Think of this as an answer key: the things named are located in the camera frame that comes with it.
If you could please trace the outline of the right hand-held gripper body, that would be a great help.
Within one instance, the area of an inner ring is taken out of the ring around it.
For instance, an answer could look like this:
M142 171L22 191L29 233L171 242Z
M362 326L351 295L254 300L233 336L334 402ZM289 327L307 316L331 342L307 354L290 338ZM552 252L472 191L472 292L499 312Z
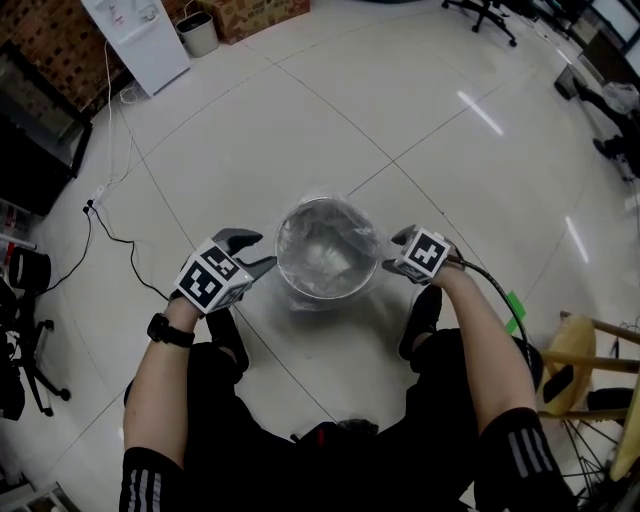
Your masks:
M437 232L418 227L410 242L401 246L400 255L394 260L401 275L412 282L424 284L436 276L447 260L453 245Z

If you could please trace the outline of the black round waste bin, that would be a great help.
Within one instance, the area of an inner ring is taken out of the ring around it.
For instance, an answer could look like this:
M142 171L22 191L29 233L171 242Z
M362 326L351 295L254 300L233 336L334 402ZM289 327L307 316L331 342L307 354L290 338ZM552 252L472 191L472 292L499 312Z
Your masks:
M13 288L42 292L51 278L51 260L47 254L23 247L13 250L9 262L9 283Z

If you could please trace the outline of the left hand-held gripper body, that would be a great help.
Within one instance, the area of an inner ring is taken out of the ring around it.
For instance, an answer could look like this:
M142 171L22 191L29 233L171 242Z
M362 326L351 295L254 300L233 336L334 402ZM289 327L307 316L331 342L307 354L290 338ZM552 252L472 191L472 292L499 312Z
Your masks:
M254 278L212 239L191 254L174 281L175 288L202 314L240 299Z

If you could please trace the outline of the person's right forearm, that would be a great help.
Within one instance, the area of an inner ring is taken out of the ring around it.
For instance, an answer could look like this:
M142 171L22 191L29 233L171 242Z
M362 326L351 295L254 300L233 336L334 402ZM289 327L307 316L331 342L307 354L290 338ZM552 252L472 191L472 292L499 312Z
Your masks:
M447 294L456 314L478 430L509 410L535 409L525 358L475 280L445 265L432 283Z

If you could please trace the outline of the white water dispenser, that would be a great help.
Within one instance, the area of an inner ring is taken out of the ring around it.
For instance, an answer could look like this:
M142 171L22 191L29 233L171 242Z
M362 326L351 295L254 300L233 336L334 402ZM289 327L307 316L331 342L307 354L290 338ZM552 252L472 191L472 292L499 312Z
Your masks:
M81 2L147 95L189 70L189 57L161 0Z

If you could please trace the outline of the person's right black shoe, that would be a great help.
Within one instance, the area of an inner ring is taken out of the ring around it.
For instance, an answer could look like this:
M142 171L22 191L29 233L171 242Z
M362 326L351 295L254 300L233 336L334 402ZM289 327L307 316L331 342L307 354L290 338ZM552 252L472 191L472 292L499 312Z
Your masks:
M404 332L398 345L401 359L410 364L414 373L419 373L427 351L427 341L437 333L437 324L442 309L442 290L429 285L414 301Z

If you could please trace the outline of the person's black striped shirt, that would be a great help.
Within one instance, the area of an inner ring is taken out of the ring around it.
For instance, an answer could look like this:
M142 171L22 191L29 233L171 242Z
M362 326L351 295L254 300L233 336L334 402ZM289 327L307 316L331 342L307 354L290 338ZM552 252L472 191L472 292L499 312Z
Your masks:
M511 409L495 418L468 459L467 466L454 464L451 477L433 471L410 479L395 472L375 482L310 469L294 477L292 486L327 504L374 507L404 497L431 512L578 512L531 409ZM274 500L274 483L264 475L241 475L231 467L236 460L181 470L155 451L131 448L124 454L120 512L207 512L217 499L226 506Z

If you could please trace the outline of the gray storage cart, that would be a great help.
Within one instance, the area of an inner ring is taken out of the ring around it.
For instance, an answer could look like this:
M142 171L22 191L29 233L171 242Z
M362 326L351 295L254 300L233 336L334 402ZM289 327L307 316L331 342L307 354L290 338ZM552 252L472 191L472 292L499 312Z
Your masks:
M0 512L81 512L58 483L35 489L22 475L0 469Z

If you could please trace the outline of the black wristwatch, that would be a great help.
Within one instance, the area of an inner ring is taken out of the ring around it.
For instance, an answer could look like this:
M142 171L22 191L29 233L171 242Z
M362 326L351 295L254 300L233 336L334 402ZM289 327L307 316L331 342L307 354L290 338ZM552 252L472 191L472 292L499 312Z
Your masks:
M156 313L148 327L147 336L153 342L175 345L189 349L195 339L193 332L184 332L170 325L169 319L162 313Z

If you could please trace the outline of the black office chair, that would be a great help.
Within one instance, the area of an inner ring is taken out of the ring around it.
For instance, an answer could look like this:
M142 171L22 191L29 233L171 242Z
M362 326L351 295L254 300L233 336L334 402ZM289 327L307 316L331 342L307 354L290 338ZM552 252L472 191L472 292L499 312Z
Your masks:
M35 295L25 292L17 297L13 289L0 278L0 419L18 421L26 404L21 374L26 377L36 405L47 417L54 415L42 403L37 383L51 394L69 401L66 388L56 388L36 363L36 351L44 330L52 332L50 319L35 321Z
M458 7L465 11L471 11L478 14L475 24L471 27L474 33L480 31L481 25L485 20L491 21L498 29L500 29L509 38L511 47L517 46L516 37L508 29L503 17L491 10L492 5L498 5L497 0L442 0L441 7L448 9L450 6Z

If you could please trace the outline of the small white waste bin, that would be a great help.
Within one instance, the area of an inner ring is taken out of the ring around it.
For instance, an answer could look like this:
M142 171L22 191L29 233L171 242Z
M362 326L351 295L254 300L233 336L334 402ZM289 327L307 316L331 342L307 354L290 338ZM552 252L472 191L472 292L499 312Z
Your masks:
M184 45L194 58L200 58L219 46L213 17L204 11L187 16L176 25Z

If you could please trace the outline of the person's left forearm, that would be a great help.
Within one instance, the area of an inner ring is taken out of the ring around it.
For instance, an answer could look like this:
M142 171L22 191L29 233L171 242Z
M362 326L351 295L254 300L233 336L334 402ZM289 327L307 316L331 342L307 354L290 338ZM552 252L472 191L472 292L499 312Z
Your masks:
M189 354L175 344L149 343L125 406L126 449L149 449L184 465Z

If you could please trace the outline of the wooden stool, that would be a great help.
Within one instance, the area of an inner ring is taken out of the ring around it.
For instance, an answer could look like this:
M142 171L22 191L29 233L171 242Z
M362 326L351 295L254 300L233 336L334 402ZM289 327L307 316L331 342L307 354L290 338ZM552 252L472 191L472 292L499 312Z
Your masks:
M543 373L538 388L539 415L558 420L616 421L623 424L631 411L633 392L626 389L596 391L592 388L591 377L596 370L640 376L640 360L625 360L617 355L597 356L597 334L602 332L640 346L640 327L614 326L566 311L562 311L560 317L561 324L553 340L541 352ZM571 386L545 403L542 396L544 384L565 365L574 367Z

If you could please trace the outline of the green floor tape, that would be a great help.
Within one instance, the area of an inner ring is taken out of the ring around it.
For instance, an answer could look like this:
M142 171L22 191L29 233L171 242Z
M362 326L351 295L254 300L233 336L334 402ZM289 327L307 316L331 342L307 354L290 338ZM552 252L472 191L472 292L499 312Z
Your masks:
M511 335L514 335L516 332L522 333L520 324L526 316L526 310L514 291L510 291L507 293L507 299L512 310L512 317L506 324L507 331Z

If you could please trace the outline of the person's black trousers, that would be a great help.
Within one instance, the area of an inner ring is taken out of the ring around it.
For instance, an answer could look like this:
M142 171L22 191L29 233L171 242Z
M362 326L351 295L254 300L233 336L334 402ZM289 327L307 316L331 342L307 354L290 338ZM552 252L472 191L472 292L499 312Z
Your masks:
M241 475L264 475L275 485L276 498L267 503L226 506L217 499L207 512L277 506L365 512L395 507L429 510L404 497L374 507L353 502L327 504L309 492L294 492L292 486L294 477L310 469L381 482L395 472L410 479L433 471L451 477L454 464L467 466L469 452L478 446L483 431L478 430L460 332L443 329L430 337L423 366L416 374L418 380L406 394L404 417L381 433L357 433L325 422L300 441L291 442L267 432L252 418L235 393L240 375L231 357L211 343L198 344L189 359L186 460L183 466L176 465L181 470L212 467L235 456L233 470Z

